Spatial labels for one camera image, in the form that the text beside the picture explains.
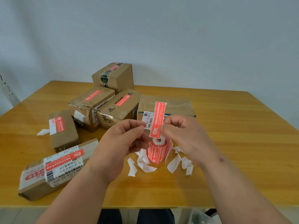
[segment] cardboard box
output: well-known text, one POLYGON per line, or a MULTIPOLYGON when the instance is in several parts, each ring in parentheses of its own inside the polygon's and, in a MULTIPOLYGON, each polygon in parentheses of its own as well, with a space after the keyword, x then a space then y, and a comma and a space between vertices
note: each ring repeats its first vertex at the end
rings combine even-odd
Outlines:
POLYGON ((140 93, 125 89, 97 110, 100 127, 108 129, 124 119, 137 119, 140 93))
POLYGON ((114 95, 114 90, 96 86, 69 101, 69 110, 78 124, 90 132, 95 132, 99 128, 97 109, 114 95))
MULTIPOLYGON (((50 157, 51 158, 54 158, 55 156, 57 157, 63 156, 62 158, 66 156, 69 157, 70 155, 72 155, 71 153, 72 151, 77 150, 74 153, 78 154, 80 152, 81 156, 76 156, 76 157, 78 157, 79 159, 82 158, 83 163, 86 164, 86 162, 89 160, 90 156, 92 155, 97 145, 98 145, 98 140, 92 139, 88 142, 69 148, 68 150, 62 151, 50 157)), ((18 193, 19 196, 24 197, 30 201, 37 200, 68 184, 68 182, 82 169, 81 165, 78 165, 76 168, 73 168, 72 166, 68 166, 71 167, 70 171, 64 173, 60 178, 54 177, 52 180, 46 181, 47 177, 49 179, 49 171, 46 171, 45 164, 44 164, 44 161, 47 160, 47 158, 37 162, 33 162, 24 169, 20 178, 19 193, 18 193)), ((74 163, 74 161, 70 159, 69 162, 65 162, 62 165, 68 165, 71 162, 74 163)))
POLYGON ((69 110, 50 114, 50 138, 55 152, 80 144, 77 128, 69 110))
POLYGON ((162 97, 162 96, 147 96, 141 95, 137 111, 137 120, 141 120, 144 112, 154 112, 156 101, 166 102, 165 116, 172 114, 196 117, 191 103, 188 99, 175 98, 175 97, 162 97))
POLYGON ((118 94, 124 89, 134 89, 132 64, 111 63, 92 75, 95 86, 104 86, 118 94))

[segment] person's left hand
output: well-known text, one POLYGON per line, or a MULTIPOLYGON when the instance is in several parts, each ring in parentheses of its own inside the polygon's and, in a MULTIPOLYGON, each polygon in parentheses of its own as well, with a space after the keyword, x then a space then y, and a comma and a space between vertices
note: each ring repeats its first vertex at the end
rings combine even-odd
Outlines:
POLYGON ((148 148, 151 139, 145 126, 142 121, 126 119, 109 128, 87 165, 110 184, 121 173, 126 155, 148 148))

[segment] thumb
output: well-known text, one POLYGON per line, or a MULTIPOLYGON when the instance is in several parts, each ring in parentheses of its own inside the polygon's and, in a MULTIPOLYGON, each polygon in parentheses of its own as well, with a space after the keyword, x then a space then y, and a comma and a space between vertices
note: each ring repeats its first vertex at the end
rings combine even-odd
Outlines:
POLYGON ((172 124, 163 124, 160 126, 159 130, 174 140, 177 140, 181 137, 181 128, 175 127, 172 124))
POLYGON ((144 126, 139 126, 133 129, 130 129, 128 132, 125 132, 122 135, 122 141, 125 145, 129 146, 132 144, 137 138, 139 138, 144 132, 144 126))

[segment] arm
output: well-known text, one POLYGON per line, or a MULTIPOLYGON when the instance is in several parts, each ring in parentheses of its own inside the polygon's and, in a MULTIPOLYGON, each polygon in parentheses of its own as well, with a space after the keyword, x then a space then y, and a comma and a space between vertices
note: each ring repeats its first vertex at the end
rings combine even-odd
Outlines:
POLYGON ((96 223, 106 190, 122 172, 125 156, 148 147, 144 127, 142 121, 127 119, 107 130, 87 164, 36 224, 96 223))
POLYGON ((223 224, 291 224, 216 148, 194 118, 171 115, 160 130, 200 166, 223 224))

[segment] wooden table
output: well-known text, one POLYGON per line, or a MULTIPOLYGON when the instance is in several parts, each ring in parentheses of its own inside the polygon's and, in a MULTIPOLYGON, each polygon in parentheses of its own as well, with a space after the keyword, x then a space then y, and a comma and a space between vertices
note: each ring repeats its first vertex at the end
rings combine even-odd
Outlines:
MULTIPOLYGON (((92 88, 92 83, 52 81, 0 117, 0 205, 50 205, 61 189, 29 202, 17 195, 23 168, 54 154, 49 114, 67 109, 66 102, 92 88)), ((135 86, 147 95, 190 99, 196 119, 222 152, 277 205, 299 205, 299 132, 248 92, 135 86)), ((83 142, 101 139, 105 130, 78 129, 83 142)), ((170 153, 167 163, 175 157, 170 153)), ((213 207, 204 176, 191 176, 180 166, 171 174, 162 162, 152 173, 138 168, 128 177, 127 158, 121 175, 109 186, 103 207, 213 207)))

